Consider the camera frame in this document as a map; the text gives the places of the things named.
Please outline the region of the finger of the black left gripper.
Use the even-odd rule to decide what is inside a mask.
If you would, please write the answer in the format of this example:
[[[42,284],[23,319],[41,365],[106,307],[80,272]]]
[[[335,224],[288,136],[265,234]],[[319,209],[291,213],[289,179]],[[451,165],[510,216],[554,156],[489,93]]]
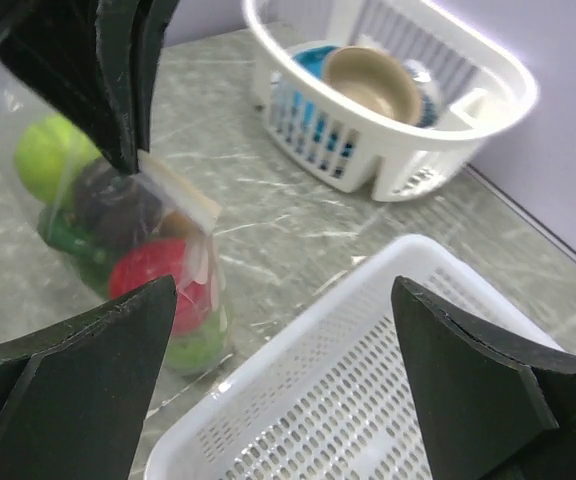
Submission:
[[[151,109],[166,29],[178,0],[140,0],[132,28],[132,93],[135,140],[138,150],[149,151]]]
[[[0,63],[119,172],[136,172],[133,1],[0,1]]]

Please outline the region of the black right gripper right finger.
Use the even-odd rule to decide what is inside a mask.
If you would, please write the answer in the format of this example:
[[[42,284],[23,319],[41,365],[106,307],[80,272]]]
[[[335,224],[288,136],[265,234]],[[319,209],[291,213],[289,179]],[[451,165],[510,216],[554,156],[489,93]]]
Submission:
[[[576,479],[576,355],[403,276],[391,304],[433,478]]]

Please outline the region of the green fake apple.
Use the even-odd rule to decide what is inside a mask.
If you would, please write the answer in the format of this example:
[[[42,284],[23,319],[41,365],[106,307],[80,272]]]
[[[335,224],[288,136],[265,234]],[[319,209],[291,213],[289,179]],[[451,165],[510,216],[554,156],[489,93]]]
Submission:
[[[72,184],[101,156],[89,138],[67,118],[52,114],[23,132],[14,167],[25,189],[46,205],[73,210]]]

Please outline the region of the dark purple fake plum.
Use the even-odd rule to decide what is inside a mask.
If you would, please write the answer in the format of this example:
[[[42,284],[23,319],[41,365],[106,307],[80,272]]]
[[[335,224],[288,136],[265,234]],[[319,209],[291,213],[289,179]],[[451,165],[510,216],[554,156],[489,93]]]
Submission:
[[[161,201],[99,157],[72,184],[77,220],[103,246],[125,252],[142,244],[163,214]]]

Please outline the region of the clear polka dot zip bag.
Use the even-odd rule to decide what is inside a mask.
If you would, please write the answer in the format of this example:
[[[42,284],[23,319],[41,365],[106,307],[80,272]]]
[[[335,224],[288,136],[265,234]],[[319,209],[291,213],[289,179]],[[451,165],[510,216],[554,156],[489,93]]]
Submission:
[[[117,173],[8,72],[0,73],[0,172],[33,230],[102,300],[174,278],[167,367],[191,376],[227,357],[234,315],[213,235],[151,186]]]

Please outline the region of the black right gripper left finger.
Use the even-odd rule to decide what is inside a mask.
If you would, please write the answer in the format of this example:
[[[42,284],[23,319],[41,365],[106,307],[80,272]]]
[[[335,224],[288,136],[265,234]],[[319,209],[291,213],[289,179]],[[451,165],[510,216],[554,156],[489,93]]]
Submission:
[[[0,343],[0,479],[126,479],[171,332],[161,280]]]

